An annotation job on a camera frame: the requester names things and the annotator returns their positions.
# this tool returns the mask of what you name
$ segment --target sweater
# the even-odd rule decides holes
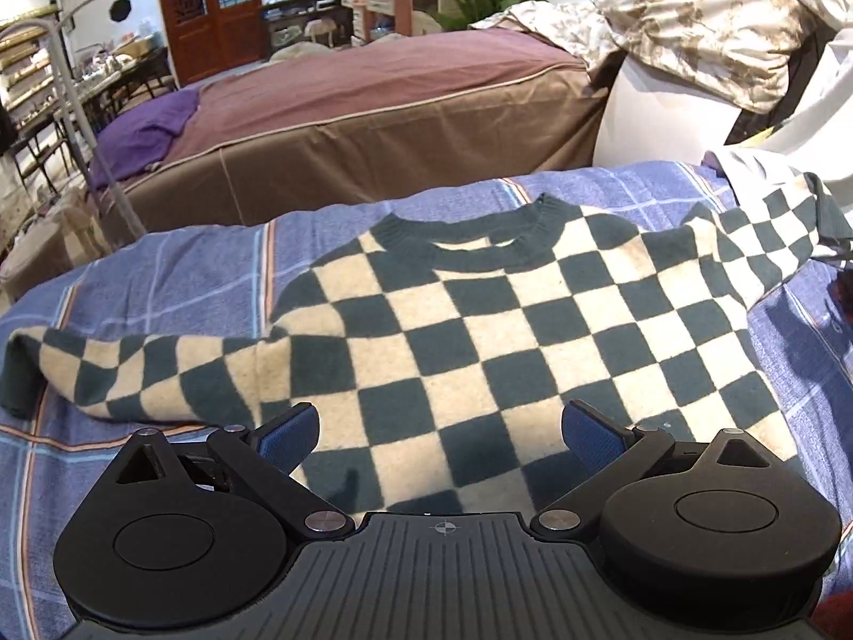
[[[852,235],[809,174],[659,233],[548,195],[470,222],[391,214],[294,279],[263,339],[19,329],[0,404],[25,417],[47,380],[93,417],[251,427],[307,401],[321,438],[300,479],[338,507],[531,514],[573,485],[571,398],[792,457],[746,313]]]

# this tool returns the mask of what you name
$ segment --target wooden door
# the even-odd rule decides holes
[[[185,86],[261,59],[261,0],[160,0],[178,82]]]

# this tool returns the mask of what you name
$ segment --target purple towel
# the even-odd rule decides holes
[[[199,107],[197,89],[181,89],[119,115],[98,136],[98,151],[115,180],[138,175],[162,161]],[[91,187],[106,187],[107,174],[92,161]]]

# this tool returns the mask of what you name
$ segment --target white arched pipe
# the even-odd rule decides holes
[[[107,162],[104,161],[103,157],[101,157],[101,153],[97,148],[97,138],[95,138],[95,132],[92,130],[92,126],[88,122],[88,117],[83,109],[83,104],[80,101],[80,97],[77,93],[76,85],[74,82],[74,75],[71,74],[71,68],[68,66],[68,63],[65,59],[65,56],[62,54],[62,27],[68,22],[68,20],[74,16],[77,12],[79,12],[83,7],[91,4],[92,2],[97,0],[86,0],[77,5],[74,9],[71,9],[70,12],[66,12],[58,22],[45,22],[41,19],[25,19],[20,22],[16,22],[13,25],[9,26],[3,33],[0,34],[0,41],[3,38],[8,36],[14,36],[18,31],[23,31],[25,29],[31,29],[32,27],[38,27],[44,30],[48,36],[50,37],[50,44],[48,49],[48,54],[50,57],[50,66],[54,70],[54,87],[57,89],[57,101],[59,103],[59,113],[61,117],[61,121],[66,127],[66,131],[68,133],[68,137],[74,137],[74,130],[71,127],[71,118],[68,117],[67,114],[67,105],[71,106],[71,110],[74,112],[74,116],[77,117],[77,123],[80,127],[80,133],[83,135],[84,140],[92,149],[92,155],[94,160],[100,164],[101,168],[104,171],[104,174],[107,176],[108,183],[108,191],[114,200],[116,208],[118,209],[118,213],[122,215],[122,218],[125,219],[129,230],[131,231],[131,235],[135,239],[139,239],[142,235],[145,235],[145,227],[142,226],[142,222],[139,219],[139,216],[133,211],[133,207],[131,206],[130,200],[128,200],[127,195],[125,195],[124,190],[122,190],[121,186],[118,185],[118,182],[115,181],[114,176],[112,175],[112,170],[110,170]],[[90,180],[90,176],[88,172],[83,168],[83,174],[86,178],[86,181]],[[92,194],[95,194],[95,189],[91,186],[88,186],[92,191]]]

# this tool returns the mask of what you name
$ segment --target gray plastic base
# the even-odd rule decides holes
[[[169,635],[113,633],[89,622],[66,640],[699,640],[611,590],[584,549],[543,543],[515,515],[373,515],[341,542],[302,549],[259,603],[214,626]],[[800,620],[730,640],[817,640]]]

